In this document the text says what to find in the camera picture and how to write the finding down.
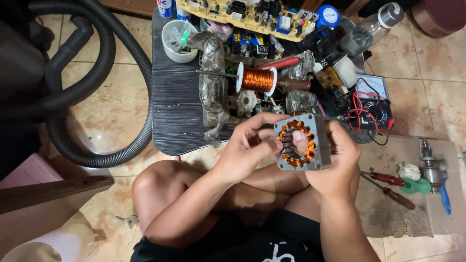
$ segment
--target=bottle cap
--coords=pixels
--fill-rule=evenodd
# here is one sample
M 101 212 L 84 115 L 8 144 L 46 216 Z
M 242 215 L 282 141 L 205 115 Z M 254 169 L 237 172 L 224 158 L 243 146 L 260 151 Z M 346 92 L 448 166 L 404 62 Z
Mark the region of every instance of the bottle cap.
M 340 14 L 335 7 L 331 5 L 323 5 L 317 10 L 319 19 L 317 20 L 316 27 L 331 26 L 335 28 L 340 22 Z
M 399 4 L 392 2 L 384 5 L 378 11 L 379 23 L 385 28 L 392 28 L 404 18 L 404 11 Z

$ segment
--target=red screwdriver handle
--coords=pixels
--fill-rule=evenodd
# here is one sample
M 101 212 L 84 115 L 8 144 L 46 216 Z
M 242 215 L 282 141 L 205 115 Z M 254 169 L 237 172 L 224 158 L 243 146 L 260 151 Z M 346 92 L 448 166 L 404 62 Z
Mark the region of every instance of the red screwdriver handle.
M 403 179 L 397 178 L 396 176 L 392 176 L 392 175 L 373 172 L 370 174 L 370 177 L 372 179 L 376 179 L 376 180 L 385 182 L 393 186 L 405 186 L 406 185 L 406 182 Z

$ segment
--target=copper coil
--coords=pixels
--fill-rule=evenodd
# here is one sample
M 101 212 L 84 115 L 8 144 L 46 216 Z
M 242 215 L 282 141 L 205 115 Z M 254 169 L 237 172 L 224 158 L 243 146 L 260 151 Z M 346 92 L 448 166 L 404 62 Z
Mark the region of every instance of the copper coil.
M 241 88 L 267 93 L 272 90 L 274 73 L 269 70 L 244 69 Z
M 289 147 L 284 147 L 281 150 L 280 155 L 288 164 L 292 166 L 302 166 L 303 164 L 309 162 L 314 157 L 314 148 L 315 148 L 314 135 L 311 132 L 309 132 L 309 129 L 307 127 L 304 126 L 304 123 L 298 120 L 293 120 L 289 122 L 282 128 L 282 130 L 277 136 L 277 139 L 283 143 L 290 142 L 290 141 L 283 141 L 285 137 L 288 137 L 288 136 L 285 136 L 285 134 L 290 131 L 293 132 L 295 130 L 304 132 L 304 134 L 308 137 L 309 144 L 308 144 L 308 148 L 306 149 L 306 154 L 303 157 L 293 158 L 291 156 L 285 155 L 286 154 L 285 149 Z

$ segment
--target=key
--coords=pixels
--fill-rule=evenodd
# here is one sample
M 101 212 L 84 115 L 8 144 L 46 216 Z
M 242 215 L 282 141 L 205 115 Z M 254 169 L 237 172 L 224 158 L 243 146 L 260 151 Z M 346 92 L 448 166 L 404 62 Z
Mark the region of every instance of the key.
M 132 215 L 129 218 L 122 218 L 119 216 L 115 216 L 116 219 L 123 221 L 123 225 L 127 228 L 131 228 L 134 224 L 139 222 L 139 219 L 136 215 Z

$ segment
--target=brown screwdriver handle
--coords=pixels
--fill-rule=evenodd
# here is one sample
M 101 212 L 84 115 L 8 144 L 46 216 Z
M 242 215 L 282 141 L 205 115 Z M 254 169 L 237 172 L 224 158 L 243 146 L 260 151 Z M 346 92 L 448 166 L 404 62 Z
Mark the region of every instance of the brown screwdriver handle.
M 414 210 L 416 208 L 416 205 L 409 201 L 407 198 L 405 198 L 404 196 L 398 194 L 398 193 L 395 193 L 393 192 L 391 189 L 389 188 L 385 188 L 384 189 L 384 194 L 388 195 L 391 199 L 393 199 L 395 202 L 397 202 L 398 204 L 404 206 L 405 208 L 409 209 L 409 210 Z
M 404 181 L 401 178 L 397 178 L 396 176 L 376 173 L 376 172 L 371 173 L 370 176 L 372 177 L 372 179 L 377 179 L 379 181 L 385 182 L 392 186 L 405 186 L 406 185 L 406 181 Z

